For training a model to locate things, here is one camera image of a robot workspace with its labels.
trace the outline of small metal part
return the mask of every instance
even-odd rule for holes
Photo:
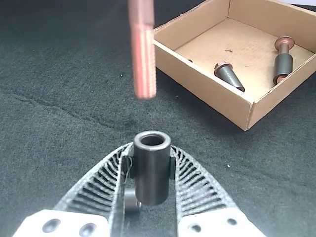
[[[137,199],[159,205],[169,195],[171,138],[159,131],[145,131],[134,138],[133,165]]]
[[[275,59],[275,85],[284,80],[293,71],[293,57],[289,51],[294,47],[295,41],[290,36],[279,37],[275,42],[275,48],[279,51]]]
[[[124,203],[127,212],[139,211],[142,206],[141,202],[137,200],[134,188],[124,190]]]
[[[234,73],[233,66],[230,63],[222,61],[216,64],[214,68],[214,75],[238,90],[245,92],[245,88]]]
[[[176,157],[170,157],[170,179],[174,180],[176,177]]]

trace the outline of cardboard box bottom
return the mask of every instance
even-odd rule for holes
[[[276,39],[254,27],[227,18],[175,49],[175,52],[212,74],[219,61],[231,63],[245,87],[245,93],[258,101],[275,86],[274,60],[278,54],[274,47]],[[290,54],[293,57],[293,70],[314,55],[298,45],[290,50]]]

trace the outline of cardboard box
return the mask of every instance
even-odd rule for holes
[[[206,0],[155,29],[156,66],[246,131],[316,71],[315,26],[316,13],[275,0]],[[293,73],[275,86],[283,35],[295,39]],[[214,75],[222,60],[244,93]]]

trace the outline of metal part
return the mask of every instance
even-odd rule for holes
[[[109,230],[102,216],[42,210],[27,217],[13,237],[110,237]]]
[[[139,211],[142,204],[137,200],[134,188],[125,188],[124,191],[125,211]]]
[[[293,57],[289,51],[294,47],[295,41],[290,36],[279,37],[275,41],[275,48],[279,51],[275,59],[274,84],[280,83],[293,71]]]
[[[154,0],[128,0],[135,95],[156,96]]]
[[[169,194],[170,137],[145,131],[134,138],[133,165],[137,199],[143,205],[159,205]]]
[[[184,217],[178,237],[265,237],[237,208],[225,208]]]
[[[238,90],[245,92],[245,88],[234,73],[233,66],[230,63],[222,61],[216,64],[214,68],[214,75]]]

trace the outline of metal cylinder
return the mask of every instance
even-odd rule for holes
[[[145,131],[134,138],[136,197],[143,205],[159,205],[169,195],[171,138]]]
[[[274,84],[286,78],[293,71],[293,57],[290,54],[279,54],[275,59],[275,75],[273,78]]]
[[[141,202],[137,200],[134,188],[124,190],[124,203],[127,212],[139,211],[142,206]]]
[[[218,78],[237,88],[238,90],[245,92],[245,88],[239,81],[236,74],[233,72],[233,66],[227,62],[220,62],[216,64],[214,74]]]
[[[289,50],[288,50],[288,44],[287,43],[282,43],[280,45],[280,50],[279,50],[279,54],[283,54],[283,53],[288,53]]]
[[[295,41],[290,36],[281,36],[275,41],[278,56],[275,59],[275,74],[273,83],[276,85],[293,71],[293,58],[289,51],[294,47]]]

